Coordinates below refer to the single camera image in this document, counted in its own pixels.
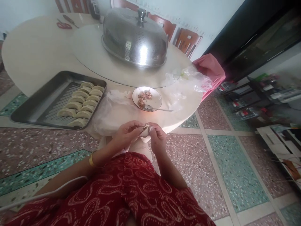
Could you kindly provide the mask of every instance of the woman's left hand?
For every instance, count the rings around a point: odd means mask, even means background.
[[[142,133],[144,126],[144,123],[137,120],[121,125],[113,136],[113,140],[110,142],[114,150],[119,152],[124,148],[128,148],[132,140],[136,139]]]

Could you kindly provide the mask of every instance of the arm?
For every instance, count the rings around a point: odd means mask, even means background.
[[[157,158],[161,177],[177,189],[187,188],[185,180],[166,153],[166,134],[159,125],[151,122],[148,124],[151,125],[151,149]]]
[[[113,140],[104,148],[93,153],[92,161],[94,165],[97,167],[103,167],[117,152],[129,146],[130,142],[141,134],[143,126],[144,124],[138,121],[130,121],[120,126]],[[100,169],[92,167],[89,163],[89,158],[90,156],[60,172],[43,188],[41,188],[41,190],[39,190],[35,194],[35,196],[54,191],[68,181],[71,181],[72,179],[80,176],[86,176],[87,178],[90,178],[95,172],[99,171]],[[86,182],[87,181],[84,179],[76,180],[64,187],[62,190],[55,193],[53,197],[64,198],[71,191],[76,190],[80,185],[83,185]]]

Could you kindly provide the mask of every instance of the scissors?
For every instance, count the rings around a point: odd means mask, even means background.
[[[63,23],[63,22],[61,22],[59,19],[57,19],[57,20],[58,20],[58,22],[57,22],[56,24],[57,24],[57,26],[58,26],[59,28],[62,28],[62,29],[72,29],[72,27],[71,27],[70,24]]]

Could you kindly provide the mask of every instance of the gold bracelet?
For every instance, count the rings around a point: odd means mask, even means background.
[[[93,152],[92,152],[92,154],[90,155],[90,158],[89,158],[89,164],[90,164],[90,166],[92,166],[92,167],[94,167],[94,168],[98,168],[98,169],[103,168],[103,167],[97,167],[97,166],[94,164],[94,162],[93,162],[93,160],[92,160],[92,156],[93,156]]]

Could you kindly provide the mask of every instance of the white plate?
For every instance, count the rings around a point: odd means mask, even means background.
[[[154,90],[153,88],[150,88],[150,87],[147,87],[147,86],[141,86],[141,87],[138,87],[137,89],[135,89],[132,93],[132,100],[134,101],[134,103],[136,104],[136,106],[144,111],[156,111],[155,109],[153,110],[145,110],[141,107],[139,107],[138,105],[138,95],[141,94],[142,92],[145,92],[145,91],[150,91],[151,94],[153,95],[152,99],[151,100],[144,100],[144,103],[146,105],[150,105],[152,106],[153,108],[160,108],[161,105],[162,105],[162,98],[160,96],[160,94]]]

